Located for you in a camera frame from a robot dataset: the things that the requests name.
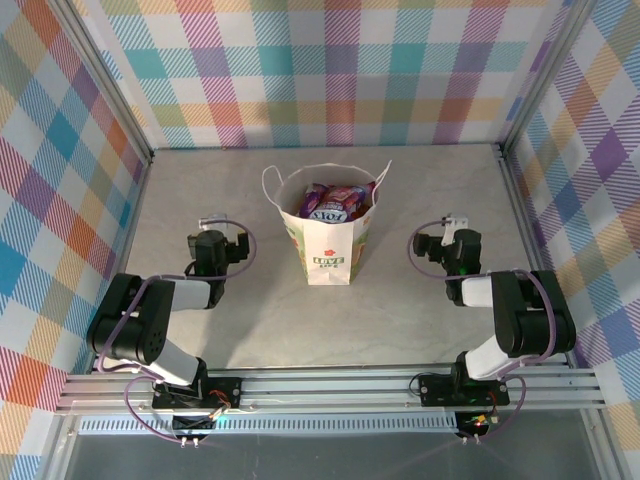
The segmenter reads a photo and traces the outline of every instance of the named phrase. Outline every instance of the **gray table surface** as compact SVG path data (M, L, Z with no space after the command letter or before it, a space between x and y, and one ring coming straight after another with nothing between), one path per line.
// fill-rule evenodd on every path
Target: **gray table surface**
M287 175L333 162L377 175L389 159L360 274L349 286L308 286L263 195L262 170L275 164ZM444 284L405 257L411 231L448 212L468 215L482 233L483 270L527 266L489 145L160 151L127 271L182 272L190 261L187 234L215 212L251 228L259 253L247 273L227 282L218 307L172 317L169 339L211 368L453 361L480 345L493 334L492 311L455 307Z

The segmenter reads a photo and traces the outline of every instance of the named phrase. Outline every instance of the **plaid wallpaper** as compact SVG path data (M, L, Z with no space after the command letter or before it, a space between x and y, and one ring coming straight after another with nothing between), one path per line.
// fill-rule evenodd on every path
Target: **plaid wallpaper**
M76 4L150 141L171 148L494 142L566 7L561 0Z
M640 2L600 0L517 147L520 188L640 478Z
M0 2L0 479L32 478L143 162L45 0Z
M522 83L520 90L518 91L518 96L509 109L507 119L504 122L502 129L500 130L500 134L498 135L498 138L492 140L492 142L503 143L506 140L507 135L511 131L511 127L513 127L513 122L518 115L518 112L520 112L522 102L525 98L527 98L527 95L529 95L529 92L531 91L536 78L538 78L538 73L540 72L540 68L544 64L544 61L547 59L549 49L564 27L564 22L567 19L567 14L569 13L569 10L571 10L571 7L574 3L575 0L562 1L562 6L560 7L560 10L558 10L556 18L553 20L553 24L551 25L551 28L549 28L544 42L542 42L542 46L540 47L540 50L538 50L538 54L536 55L533 63L531 63L529 71L527 72L527 76Z

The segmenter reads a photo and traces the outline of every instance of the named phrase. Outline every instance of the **white paper bag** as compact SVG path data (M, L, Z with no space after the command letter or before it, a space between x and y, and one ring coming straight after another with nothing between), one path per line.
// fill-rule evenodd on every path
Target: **white paper bag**
M376 212L378 187L390 166L391 161L377 178L361 168L333 163L303 167L284 180L275 165L264 169L262 189L282 215L287 232L298 249L309 285L349 285L355 278ZM273 195L269 195L265 185L265 174L270 169L276 171L280 181ZM373 181L376 186L371 197L365 201L371 208L353 222L329 224L296 216L307 187L312 183L352 186Z

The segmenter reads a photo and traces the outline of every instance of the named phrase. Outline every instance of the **snack package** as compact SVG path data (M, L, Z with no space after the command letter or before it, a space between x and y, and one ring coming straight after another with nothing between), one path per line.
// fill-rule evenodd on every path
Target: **snack package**
M320 183L309 185L304 194L304 200L302 201L298 216L300 218L309 218L309 215L311 215L311 212L318 206L324 194L327 193L327 190L329 190L329 187Z
M371 182L353 187L330 187L309 218L325 223L350 222L375 186L376 183Z
M352 220L357 220L358 218L364 217L370 208L371 207L369 205L363 203L362 205L360 205L360 208L358 208L358 210L353 212L353 215L351 215Z

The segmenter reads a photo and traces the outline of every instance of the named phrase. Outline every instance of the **bag handle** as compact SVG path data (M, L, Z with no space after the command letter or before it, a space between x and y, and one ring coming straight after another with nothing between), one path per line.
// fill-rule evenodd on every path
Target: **bag handle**
M380 175L378 175L378 178L376 178L376 186L373 187L373 191L371 192L371 203L373 205L376 204L376 190L378 190L378 187L380 186L380 184L384 180L384 177L387 176L387 172L389 171L389 167L391 166L391 162L393 162L393 160L389 160L389 163L387 163L386 168L382 171L382 173L380 173Z
M266 173L271 170L274 169L276 171L276 173L278 174L278 180L280 180L280 186L282 186L282 184L284 183L282 181L282 175L280 175L280 170L278 170L278 167L276 167L275 165L269 165L267 168L265 168L262 171L262 191L264 192L264 196L267 197L267 200L269 200L273 205L275 205L276 207L278 207L278 204L276 202L273 201L273 199L271 198L271 196L267 193L267 186L264 184L264 176L266 175Z

